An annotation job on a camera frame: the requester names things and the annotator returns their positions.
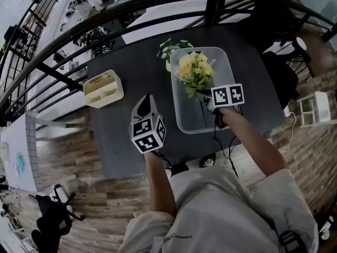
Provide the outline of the yellow flowers bouquet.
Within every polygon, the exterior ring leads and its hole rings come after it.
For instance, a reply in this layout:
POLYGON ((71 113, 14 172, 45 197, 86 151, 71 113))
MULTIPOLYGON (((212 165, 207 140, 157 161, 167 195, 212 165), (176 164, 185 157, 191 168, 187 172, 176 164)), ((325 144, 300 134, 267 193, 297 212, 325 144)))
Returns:
POLYGON ((179 60, 179 69, 175 73, 177 81, 185 85, 189 99, 197 91, 209 90, 213 82, 213 65, 216 60, 209 60, 205 54, 192 52, 179 60))

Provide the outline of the potted plant in white pot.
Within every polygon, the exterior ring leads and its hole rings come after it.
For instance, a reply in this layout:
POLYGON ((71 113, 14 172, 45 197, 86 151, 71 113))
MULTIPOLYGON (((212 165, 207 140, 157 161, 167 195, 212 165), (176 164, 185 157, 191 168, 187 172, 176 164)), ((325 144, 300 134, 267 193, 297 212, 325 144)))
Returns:
POLYGON ((177 43, 174 43, 171 38, 168 38, 165 42, 160 44, 160 49, 156 57, 165 61, 165 67, 167 71, 171 71, 170 57, 171 54, 181 48, 189 48, 193 45, 187 40, 180 40, 177 43))

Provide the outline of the black metal railing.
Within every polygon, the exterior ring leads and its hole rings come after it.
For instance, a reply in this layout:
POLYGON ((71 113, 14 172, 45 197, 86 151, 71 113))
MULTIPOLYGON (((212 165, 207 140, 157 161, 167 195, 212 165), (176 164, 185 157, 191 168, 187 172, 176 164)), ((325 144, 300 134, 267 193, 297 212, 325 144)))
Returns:
MULTIPOLYGON (((0 96, 0 126, 14 122, 28 110, 43 112, 58 102, 82 92, 82 82, 85 77, 78 77, 76 73, 86 68, 86 62, 66 73, 61 73, 60 68, 88 51, 101 47, 125 34, 176 20, 191 18, 192 25, 217 25, 237 14, 251 13, 258 1, 260 0, 131 0, 92 16, 67 30, 33 58, 29 59, 23 54, 18 54, 18 58, 23 60, 24 66, 19 73, 15 74, 11 83, 5 83, 4 85, 4 92, 0 96), (146 8, 167 4, 182 5, 188 1, 202 2, 202 8, 184 13, 170 13, 167 16, 157 17, 108 33, 61 59, 56 65, 49 66, 46 64, 46 60, 61 48, 107 22, 146 8)), ((325 30, 322 36, 324 41, 328 41, 337 35, 337 22, 331 22, 324 16, 292 0, 281 1, 287 8, 303 13, 302 18, 295 18, 297 25, 309 23, 310 18, 314 17, 321 21, 319 27, 325 30)))

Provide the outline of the person's right forearm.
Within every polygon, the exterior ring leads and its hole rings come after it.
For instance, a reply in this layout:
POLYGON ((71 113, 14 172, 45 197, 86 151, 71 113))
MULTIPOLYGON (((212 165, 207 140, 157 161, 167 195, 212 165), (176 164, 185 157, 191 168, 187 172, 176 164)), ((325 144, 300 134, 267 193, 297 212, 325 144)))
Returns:
POLYGON ((227 124, 258 168, 268 177, 282 169, 286 169, 286 162, 280 152, 263 136, 259 135, 234 107, 221 107, 219 112, 222 120, 227 124))

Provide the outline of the cream desk organizer box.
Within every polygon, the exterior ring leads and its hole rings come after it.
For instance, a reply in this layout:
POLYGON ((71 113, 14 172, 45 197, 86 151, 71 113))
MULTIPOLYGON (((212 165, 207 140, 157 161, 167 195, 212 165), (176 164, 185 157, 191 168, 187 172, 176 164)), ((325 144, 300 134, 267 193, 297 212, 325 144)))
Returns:
POLYGON ((83 86, 85 104, 102 108, 123 98, 124 90, 119 76, 113 70, 105 71, 87 80, 83 86))

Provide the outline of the white square stool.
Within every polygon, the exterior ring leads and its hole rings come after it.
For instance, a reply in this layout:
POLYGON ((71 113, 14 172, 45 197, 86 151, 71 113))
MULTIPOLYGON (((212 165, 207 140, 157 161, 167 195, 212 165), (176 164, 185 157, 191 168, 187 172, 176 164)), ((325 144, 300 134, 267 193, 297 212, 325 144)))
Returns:
POLYGON ((316 91, 296 102, 300 107, 302 128, 333 123, 327 93, 316 91))

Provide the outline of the white tiled counter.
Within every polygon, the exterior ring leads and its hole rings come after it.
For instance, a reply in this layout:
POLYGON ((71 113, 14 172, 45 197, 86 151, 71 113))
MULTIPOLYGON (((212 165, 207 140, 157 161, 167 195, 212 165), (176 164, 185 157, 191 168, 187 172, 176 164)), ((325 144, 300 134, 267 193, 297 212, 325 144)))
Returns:
POLYGON ((27 111, 0 133, 0 156, 5 170, 5 177, 11 188, 31 192, 42 190, 42 183, 37 165, 36 125, 66 128, 64 122, 44 120, 37 117, 37 112, 27 111), (24 172, 18 177, 14 171, 16 154, 24 157, 24 172))

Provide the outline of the person's grey shirt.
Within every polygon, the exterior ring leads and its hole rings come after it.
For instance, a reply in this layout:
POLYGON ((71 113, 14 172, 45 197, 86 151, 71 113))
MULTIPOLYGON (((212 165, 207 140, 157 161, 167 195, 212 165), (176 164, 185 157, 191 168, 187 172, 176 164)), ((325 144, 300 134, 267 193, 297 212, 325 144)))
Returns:
POLYGON ((148 211, 132 219, 118 253, 316 253, 317 224, 288 169, 253 192, 227 167, 194 169, 170 179, 177 215, 148 211))

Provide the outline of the black stool with white seat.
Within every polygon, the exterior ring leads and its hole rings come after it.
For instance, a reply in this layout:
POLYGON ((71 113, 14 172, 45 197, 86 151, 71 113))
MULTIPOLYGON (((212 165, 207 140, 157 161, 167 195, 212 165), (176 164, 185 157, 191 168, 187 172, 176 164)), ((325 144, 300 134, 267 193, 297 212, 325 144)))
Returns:
POLYGON ((301 73, 307 72, 305 80, 314 78, 314 74, 311 70, 310 63, 312 58, 308 53, 308 47, 304 40, 300 37, 296 37, 289 42, 282 50, 292 47, 286 54, 280 54, 280 58, 295 72, 296 76, 299 76, 301 73))

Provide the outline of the blue cloth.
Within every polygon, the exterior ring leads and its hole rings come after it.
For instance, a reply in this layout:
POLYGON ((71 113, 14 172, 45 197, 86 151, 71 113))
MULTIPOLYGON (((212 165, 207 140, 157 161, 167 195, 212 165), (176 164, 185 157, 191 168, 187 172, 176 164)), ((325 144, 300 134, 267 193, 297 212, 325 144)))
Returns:
POLYGON ((21 153, 16 154, 16 166, 18 168, 19 173, 24 172, 25 162, 24 157, 21 153))

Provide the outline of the translucent white plastic bin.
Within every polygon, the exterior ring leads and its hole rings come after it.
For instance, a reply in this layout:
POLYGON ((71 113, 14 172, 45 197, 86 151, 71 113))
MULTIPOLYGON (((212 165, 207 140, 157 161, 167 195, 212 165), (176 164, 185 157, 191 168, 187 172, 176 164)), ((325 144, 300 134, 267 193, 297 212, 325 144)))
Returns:
POLYGON ((196 93, 189 99, 185 92, 185 85, 175 78, 175 73, 179 69, 180 58, 192 52, 202 53, 205 54, 209 60, 216 60, 213 65, 215 73, 210 89, 221 85, 234 84, 235 80, 227 54, 219 47, 181 48, 171 54, 172 92, 178 128, 186 134, 211 132, 215 126, 215 115, 203 110, 200 100, 196 97, 196 93))

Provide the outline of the black mesh office chair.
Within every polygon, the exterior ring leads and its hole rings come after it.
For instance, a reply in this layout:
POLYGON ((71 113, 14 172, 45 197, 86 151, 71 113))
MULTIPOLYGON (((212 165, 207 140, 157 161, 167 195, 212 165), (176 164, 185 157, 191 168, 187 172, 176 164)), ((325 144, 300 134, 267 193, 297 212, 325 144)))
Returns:
POLYGON ((279 55, 267 49, 277 39, 288 40, 296 20, 283 0, 258 0, 251 17, 256 21, 256 49, 272 80, 282 109, 298 96, 298 77, 279 55))

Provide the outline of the brown wooden table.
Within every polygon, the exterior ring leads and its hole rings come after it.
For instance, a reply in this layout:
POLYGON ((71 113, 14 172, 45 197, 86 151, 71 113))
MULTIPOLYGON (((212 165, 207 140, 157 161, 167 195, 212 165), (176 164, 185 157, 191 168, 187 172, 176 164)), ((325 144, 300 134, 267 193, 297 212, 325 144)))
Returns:
POLYGON ((323 41, 320 33, 304 28, 299 31, 298 37, 304 40, 306 52, 311 58, 308 63, 311 78, 337 70, 337 53, 330 43, 323 41))

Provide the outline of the person's black shoe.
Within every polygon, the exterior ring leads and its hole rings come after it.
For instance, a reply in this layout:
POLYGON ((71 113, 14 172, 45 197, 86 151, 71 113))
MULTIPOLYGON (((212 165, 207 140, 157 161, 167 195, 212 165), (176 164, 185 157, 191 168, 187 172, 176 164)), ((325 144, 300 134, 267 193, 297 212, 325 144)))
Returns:
POLYGON ((208 154, 199 161, 199 167, 200 168, 212 167, 214 166, 215 161, 216 161, 216 154, 215 153, 208 154))
POLYGON ((189 171, 189 167, 185 163, 172 165, 171 166, 171 177, 176 174, 185 172, 185 171, 189 171))

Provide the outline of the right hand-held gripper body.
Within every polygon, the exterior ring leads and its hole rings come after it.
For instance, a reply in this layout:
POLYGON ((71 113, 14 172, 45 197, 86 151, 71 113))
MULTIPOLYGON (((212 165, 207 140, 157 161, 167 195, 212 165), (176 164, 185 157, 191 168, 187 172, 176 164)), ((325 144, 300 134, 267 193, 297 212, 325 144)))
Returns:
POLYGON ((210 90, 200 92, 211 93, 210 109, 211 113, 215 115, 215 125, 218 128, 226 127, 218 108, 244 104, 244 93, 241 83, 212 87, 210 90))

